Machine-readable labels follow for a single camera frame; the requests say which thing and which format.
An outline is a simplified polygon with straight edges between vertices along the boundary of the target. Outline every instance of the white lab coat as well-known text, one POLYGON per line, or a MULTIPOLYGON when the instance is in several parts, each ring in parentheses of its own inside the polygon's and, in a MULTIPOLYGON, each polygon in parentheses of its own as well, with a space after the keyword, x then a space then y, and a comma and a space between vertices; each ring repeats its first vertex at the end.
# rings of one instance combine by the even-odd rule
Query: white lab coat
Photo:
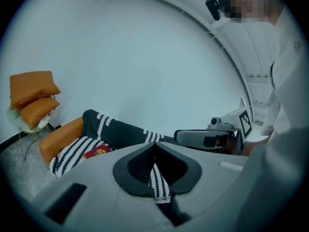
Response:
MULTIPOLYGON (((299 75, 299 72, 302 71, 304 75, 307 75, 306 71, 304 71, 304 67, 309 68, 308 64, 308 43, 306 41, 305 36, 303 35, 302 30, 298 26, 295 21, 293 15, 290 10, 285 6, 277 23, 276 23, 276 33, 278 34, 279 40, 279 50, 277 57, 274 60, 274 65, 272 69, 272 73, 269 73, 269 82, 273 86, 273 93, 270 95, 269 100, 267 102, 268 109, 267 115, 265 117, 265 121, 263 123, 261 129, 261 135, 268 136, 271 135, 270 140, 276 134, 282 134, 287 132, 293 127, 299 128, 299 126, 292 126, 291 119, 293 117, 293 112, 289 114, 286 113, 286 109, 291 110, 288 107, 282 106, 282 99, 289 99, 288 102, 284 102, 287 106, 293 105, 293 99, 297 95, 303 95, 303 99, 308 98, 308 94, 302 91, 293 90, 295 85, 295 80, 300 77, 296 77, 299 75), (284 85, 288 79, 291 79, 291 76, 294 76, 293 82, 290 82, 290 87, 286 87, 284 85), (281 88, 285 88, 285 97, 282 95, 281 88), (281 96, 278 99, 277 93, 280 92, 281 96)), ((305 77, 304 84, 306 84, 308 76, 305 77)), ((298 112, 298 107, 295 107, 295 113, 298 112)), ((305 127, 307 124, 307 120, 303 124, 302 127, 305 127)))

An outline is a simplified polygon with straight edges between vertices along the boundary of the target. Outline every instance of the chair leg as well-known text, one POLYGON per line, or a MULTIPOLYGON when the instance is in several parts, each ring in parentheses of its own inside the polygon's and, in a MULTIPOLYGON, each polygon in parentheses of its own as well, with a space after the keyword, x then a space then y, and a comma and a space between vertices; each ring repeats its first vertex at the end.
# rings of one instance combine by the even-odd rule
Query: chair leg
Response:
MULTIPOLYGON (((37 138, 38 149, 40 150, 40 145, 39 145, 39 137, 40 137, 40 135, 38 136, 37 134, 39 134, 39 133, 36 133, 35 136, 36 136, 36 138, 37 138)), ((42 159, 43 159, 43 162, 44 162, 44 164, 45 164, 45 167, 49 170, 49 165, 45 162, 45 160, 44 160, 43 157, 42 157, 42 159)))
POLYGON ((20 128, 18 130, 18 135, 19 135, 19 144, 20 144, 21 154, 23 156, 23 159, 26 160, 26 156, 24 156, 24 151, 23 151, 22 142, 21 142, 20 128))

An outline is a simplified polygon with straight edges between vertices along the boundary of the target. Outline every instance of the small camera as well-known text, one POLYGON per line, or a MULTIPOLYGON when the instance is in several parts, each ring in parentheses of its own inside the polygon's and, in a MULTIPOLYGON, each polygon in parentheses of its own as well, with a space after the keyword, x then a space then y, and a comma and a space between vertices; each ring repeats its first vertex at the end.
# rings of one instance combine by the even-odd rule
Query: small camera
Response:
POLYGON ((206 6, 209 9, 213 19, 220 20, 219 3, 217 0, 206 0, 206 6))

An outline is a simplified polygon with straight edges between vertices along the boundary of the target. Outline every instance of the black panel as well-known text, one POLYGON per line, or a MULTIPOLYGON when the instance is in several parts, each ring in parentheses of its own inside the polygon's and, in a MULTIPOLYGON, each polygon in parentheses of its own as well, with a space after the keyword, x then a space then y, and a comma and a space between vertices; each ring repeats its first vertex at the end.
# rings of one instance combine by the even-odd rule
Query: black panel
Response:
POLYGON ((127 193, 154 197, 154 190, 148 186, 148 182, 155 163, 175 194, 190 192, 202 175, 202 168, 197 161, 161 143, 149 143, 122 157, 114 165, 112 173, 127 193))
POLYGON ((127 193, 140 197, 155 197, 148 186, 150 172, 155 164, 154 143, 128 154, 116 162, 112 169, 115 181, 127 193))
POLYGON ((202 168, 189 158, 162 143, 156 143, 155 162, 172 192, 190 192, 202 176, 202 168))
POLYGON ((74 183, 44 214, 62 224, 85 190, 86 186, 74 183))
POLYGON ((55 131, 55 130, 57 130, 57 129, 59 129, 59 128, 61 127, 61 125, 58 125, 58 126, 56 126, 56 127, 53 127, 50 123, 48 123, 47 126, 48 126, 49 129, 51 129, 52 131, 55 131))
POLYGON ((216 137, 205 137, 203 145, 205 147, 215 147, 216 146, 216 137))

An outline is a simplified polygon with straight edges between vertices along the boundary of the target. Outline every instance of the person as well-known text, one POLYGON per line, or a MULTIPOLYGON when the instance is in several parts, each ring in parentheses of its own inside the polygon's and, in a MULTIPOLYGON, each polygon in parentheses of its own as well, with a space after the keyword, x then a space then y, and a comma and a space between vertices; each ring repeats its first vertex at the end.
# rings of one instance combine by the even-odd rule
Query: person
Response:
MULTIPOLYGON (((302 30, 293 18, 283 0, 218 0, 218 10, 236 22, 265 22, 275 27, 279 50, 269 70, 269 81, 273 92, 267 102, 267 115, 261 129, 261 135, 268 136, 259 142, 246 142, 243 155, 250 155, 257 145, 267 144, 275 135, 287 132, 290 122, 280 106, 274 91, 296 69, 301 59, 308 53, 308 44, 302 30)), ((225 145, 227 152, 233 153, 235 144, 229 139, 225 145)))

